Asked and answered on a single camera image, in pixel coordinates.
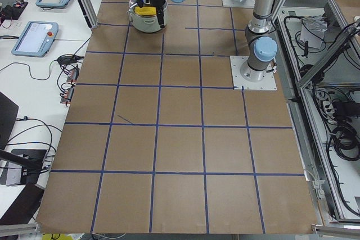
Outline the lower blue teach pendant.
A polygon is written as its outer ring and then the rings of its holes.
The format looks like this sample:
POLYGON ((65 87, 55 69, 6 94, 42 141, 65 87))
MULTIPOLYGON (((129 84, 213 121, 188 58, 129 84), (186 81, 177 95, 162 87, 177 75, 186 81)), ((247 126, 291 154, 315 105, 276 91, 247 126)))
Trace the lower blue teach pendant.
POLYGON ((56 22, 29 21, 11 53, 16 56, 44 57, 59 31, 56 22))

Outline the pale green steel pot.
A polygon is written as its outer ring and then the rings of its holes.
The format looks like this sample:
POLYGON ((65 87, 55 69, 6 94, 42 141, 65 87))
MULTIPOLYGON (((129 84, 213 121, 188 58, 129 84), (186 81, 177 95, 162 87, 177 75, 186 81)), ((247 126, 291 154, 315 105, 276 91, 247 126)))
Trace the pale green steel pot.
POLYGON ((161 30, 156 16, 147 18, 139 16, 129 16, 129 21, 137 30, 144 33, 155 33, 161 30))

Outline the brown paper table mat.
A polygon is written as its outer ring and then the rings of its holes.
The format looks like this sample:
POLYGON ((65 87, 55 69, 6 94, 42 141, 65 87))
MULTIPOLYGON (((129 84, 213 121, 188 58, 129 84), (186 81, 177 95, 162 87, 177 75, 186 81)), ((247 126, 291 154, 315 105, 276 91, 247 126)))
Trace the brown paper table mat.
POLYGON ((252 10, 186 0, 145 34, 128 2, 102 0, 41 231, 309 233, 317 219, 282 89, 233 87, 252 10))

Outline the grey box device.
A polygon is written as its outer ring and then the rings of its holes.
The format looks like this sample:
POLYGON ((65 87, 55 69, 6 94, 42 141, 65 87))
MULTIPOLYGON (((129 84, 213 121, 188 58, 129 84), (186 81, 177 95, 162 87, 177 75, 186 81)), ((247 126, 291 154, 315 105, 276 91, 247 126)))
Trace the grey box device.
POLYGON ((15 186, 25 184, 36 184, 39 178, 38 172, 22 169, 5 169, 1 174, 1 185, 15 186))

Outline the white crumpled paper bag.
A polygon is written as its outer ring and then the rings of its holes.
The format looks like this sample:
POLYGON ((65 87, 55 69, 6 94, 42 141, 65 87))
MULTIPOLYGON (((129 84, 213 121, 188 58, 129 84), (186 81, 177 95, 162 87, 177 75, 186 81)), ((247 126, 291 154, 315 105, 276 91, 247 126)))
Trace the white crumpled paper bag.
POLYGON ((303 44, 308 42, 309 48, 321 49, 324 45, 327 22, 322 16, 303 17, 301 19, 300 41, 303 44))

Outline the small circuit board strip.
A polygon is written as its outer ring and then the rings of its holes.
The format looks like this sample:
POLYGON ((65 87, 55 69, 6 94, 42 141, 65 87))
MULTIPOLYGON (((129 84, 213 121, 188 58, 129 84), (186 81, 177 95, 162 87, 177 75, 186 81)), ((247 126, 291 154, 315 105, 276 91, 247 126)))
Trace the small circuit board strip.
POLYGON ((60 103, 69 107, 77 84, 79 68, 74 67, 70 70, 66 70, 65 73, 67 75, 66 82, 60 85, 60 103))

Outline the black laptop corner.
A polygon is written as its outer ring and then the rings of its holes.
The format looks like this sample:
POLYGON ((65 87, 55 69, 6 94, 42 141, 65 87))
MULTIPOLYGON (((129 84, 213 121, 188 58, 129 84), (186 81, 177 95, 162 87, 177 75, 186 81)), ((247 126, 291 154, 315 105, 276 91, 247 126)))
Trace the black laptop corner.
POLYGON ((6 95, 1 93, 1 150, 4 150, 14 128, 19 107, 6 95))

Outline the yellow corn cob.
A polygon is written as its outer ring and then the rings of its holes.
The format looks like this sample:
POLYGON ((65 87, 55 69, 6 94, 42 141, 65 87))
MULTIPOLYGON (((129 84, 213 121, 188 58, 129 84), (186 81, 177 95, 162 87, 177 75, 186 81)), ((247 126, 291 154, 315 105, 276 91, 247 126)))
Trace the yellow corn cob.
POLYGON ((138 16, 156 16, 156 8, 150 6, 144 6, 144 7, 137 6, 134 8, 134 12, 138 16))

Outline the black computer mouse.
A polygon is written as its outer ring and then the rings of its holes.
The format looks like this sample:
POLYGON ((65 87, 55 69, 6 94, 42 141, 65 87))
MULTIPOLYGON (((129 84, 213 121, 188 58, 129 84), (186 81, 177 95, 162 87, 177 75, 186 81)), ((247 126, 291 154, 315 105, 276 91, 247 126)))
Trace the black computer mouse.
POLYGON ((77 56, 77 55, 62 55, 58 57, 57 62, 59 65, 68 65, 68 64, 75 64, 79 60, 84 59, 83 56, 77 56))

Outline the glass pot lid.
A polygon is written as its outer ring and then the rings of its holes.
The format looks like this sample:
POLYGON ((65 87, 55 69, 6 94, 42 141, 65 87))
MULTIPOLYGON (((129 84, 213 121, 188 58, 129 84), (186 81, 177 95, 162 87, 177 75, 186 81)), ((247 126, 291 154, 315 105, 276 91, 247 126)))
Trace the glass pot lid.
POLYGON ((129 1, 129 16, 139 16, 139 17, 154 17, 156 16, 156 8, 151 7, 147 4, 144 4, 143 7, 139 7, 136 0, 129 1))

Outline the black electronics board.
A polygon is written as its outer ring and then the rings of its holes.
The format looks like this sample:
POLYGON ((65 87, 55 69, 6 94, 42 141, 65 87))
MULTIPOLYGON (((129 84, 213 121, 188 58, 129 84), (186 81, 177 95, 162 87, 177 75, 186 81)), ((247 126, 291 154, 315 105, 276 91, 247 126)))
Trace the black electronics board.
POLYGON ((5 20, 18 20, 27 5, 28 2, 23 1, 15 3, 12 6, 7 5, 5 8, 1 9, 1 23, 5 20))

